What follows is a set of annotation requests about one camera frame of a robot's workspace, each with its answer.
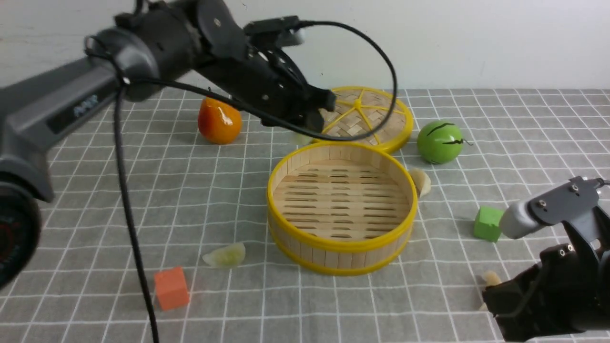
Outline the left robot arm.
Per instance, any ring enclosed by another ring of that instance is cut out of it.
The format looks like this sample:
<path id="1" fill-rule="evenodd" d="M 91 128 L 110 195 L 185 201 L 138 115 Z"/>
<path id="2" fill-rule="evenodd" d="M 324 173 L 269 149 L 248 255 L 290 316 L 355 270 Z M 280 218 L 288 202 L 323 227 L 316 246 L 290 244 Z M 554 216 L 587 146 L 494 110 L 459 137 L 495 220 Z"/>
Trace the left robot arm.
<path id="1" fill-rule="evenodd" d="M 320 132 L 320 110 L 332 91 L 307 83 L 280 48 L 302 43 L 296 16 L 240 28 L 222 0 L 155 2 L 146 13 L 122 13 L 92 37 L 86 56 L 1 89 L 1 286 L 26 267 L 40 239 L 37 201 L 51 202 L 47 153 L 116 100 L 149 99 L 160 85 L 198 72 L 241 103 Z"/>

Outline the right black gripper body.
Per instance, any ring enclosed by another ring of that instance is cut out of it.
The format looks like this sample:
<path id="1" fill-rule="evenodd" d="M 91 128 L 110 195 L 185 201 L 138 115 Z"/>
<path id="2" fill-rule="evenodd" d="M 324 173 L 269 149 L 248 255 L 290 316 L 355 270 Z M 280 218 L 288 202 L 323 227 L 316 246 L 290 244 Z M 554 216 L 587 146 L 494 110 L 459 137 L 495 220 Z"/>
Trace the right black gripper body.
<path id="1" fill-rule="evenodd" d="M 609 252 L 584 262 L 570 245 L 547 248 L 540 262 L 487 286 L 482 299 L 506 342 L 609 330 Z"/>

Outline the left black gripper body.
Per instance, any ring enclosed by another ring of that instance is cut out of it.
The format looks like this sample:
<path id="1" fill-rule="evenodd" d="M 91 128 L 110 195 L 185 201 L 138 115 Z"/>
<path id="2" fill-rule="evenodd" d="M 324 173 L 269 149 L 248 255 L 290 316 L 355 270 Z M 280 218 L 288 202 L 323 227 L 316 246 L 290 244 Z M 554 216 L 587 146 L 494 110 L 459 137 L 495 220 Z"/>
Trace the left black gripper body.
<path id="1" fill-rule="evenodd" d="M 294 61 L 280 49 L 251 58 L 205 61 L 195 71 L 236 101 L 300 127 L 315 122 L 315 102 Z"/>

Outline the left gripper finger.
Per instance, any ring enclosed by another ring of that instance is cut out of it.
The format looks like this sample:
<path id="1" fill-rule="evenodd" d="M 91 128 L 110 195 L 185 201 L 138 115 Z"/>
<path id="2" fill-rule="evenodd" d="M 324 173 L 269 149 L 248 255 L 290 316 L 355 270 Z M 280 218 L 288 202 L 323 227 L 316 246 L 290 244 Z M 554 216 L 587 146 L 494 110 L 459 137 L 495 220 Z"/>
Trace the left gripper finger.
<path id="1" fill-rule="evenodd" d="M 328 89 L 306 85 L 296 91 L 291 105 L 291 123 L 305 130 L 321 134 L 325 125 L 322 111 L 334 111 L 337 96 Z"/>

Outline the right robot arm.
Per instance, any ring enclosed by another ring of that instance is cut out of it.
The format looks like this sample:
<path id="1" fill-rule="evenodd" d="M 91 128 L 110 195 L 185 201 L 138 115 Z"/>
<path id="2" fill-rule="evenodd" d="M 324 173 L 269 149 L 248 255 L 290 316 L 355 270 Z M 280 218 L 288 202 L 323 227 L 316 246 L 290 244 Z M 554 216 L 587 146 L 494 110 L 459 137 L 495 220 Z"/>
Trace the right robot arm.
<path id="1" fill-rule="evenodd" d="M 487 286 L 482 299 L 506 342 L 607 331 L 610 321 L 610 219 L 599 206 L 601 178 L 567 183 L 515 202 L 500 220 L 520 239 L 562 224 L 569 242 L 540 252 L 516 277 Z"/>

